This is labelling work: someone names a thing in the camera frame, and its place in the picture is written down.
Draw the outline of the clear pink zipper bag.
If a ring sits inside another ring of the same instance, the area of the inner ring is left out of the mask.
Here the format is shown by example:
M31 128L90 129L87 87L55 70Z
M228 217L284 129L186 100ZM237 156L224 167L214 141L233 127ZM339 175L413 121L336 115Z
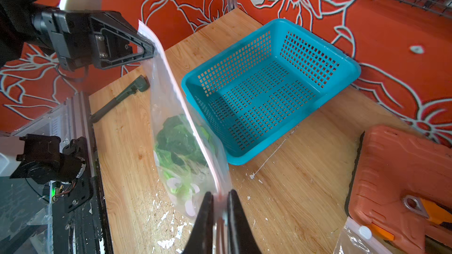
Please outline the clear pink zipper bag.
M334 254L391 254L372 234L369 227L348 217L341 229Z
M150 123L157 172L176 210L195 219L207 192L214 217L225 218L232 189L225 149L200 114L185 100L157 36L140 22L138 33L155 47L141 62L150 89Z

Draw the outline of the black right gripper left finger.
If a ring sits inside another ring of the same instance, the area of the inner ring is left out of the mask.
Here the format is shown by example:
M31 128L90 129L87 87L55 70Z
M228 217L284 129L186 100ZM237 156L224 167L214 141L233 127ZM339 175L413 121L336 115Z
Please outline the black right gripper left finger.
M214 197L204 195L192 233L182 254L212 254L214 225Z

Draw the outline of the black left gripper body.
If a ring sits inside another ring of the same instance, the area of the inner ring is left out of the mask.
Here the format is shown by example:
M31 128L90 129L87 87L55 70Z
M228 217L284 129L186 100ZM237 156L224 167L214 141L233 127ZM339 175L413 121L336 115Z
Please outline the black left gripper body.
M91 23L95 11L64 11L56 7L31 7L34 44L57 54L61 66L74 71L97 63L97 49Z

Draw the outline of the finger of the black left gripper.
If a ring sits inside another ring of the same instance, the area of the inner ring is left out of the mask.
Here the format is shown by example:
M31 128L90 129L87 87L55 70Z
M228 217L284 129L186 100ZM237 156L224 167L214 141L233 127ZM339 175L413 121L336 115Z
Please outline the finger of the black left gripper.
M89 15L92 30L92 62L98 69L111 69L154 57L154 44L115 11Z

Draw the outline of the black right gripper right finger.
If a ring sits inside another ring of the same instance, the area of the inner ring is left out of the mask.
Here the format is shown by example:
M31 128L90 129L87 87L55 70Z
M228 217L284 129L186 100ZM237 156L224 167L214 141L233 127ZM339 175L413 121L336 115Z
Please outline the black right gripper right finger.
M227 198L227 232L229 254L262 254L234 189Z

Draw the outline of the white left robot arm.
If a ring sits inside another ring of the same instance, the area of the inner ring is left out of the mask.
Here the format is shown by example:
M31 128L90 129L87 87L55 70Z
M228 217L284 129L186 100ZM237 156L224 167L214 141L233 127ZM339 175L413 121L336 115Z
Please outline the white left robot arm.
M67 71L93 65L110 69L151 59L154 44L120 13L101 10L102 0L1 0L1 65L18 60L24 44L55 53Z

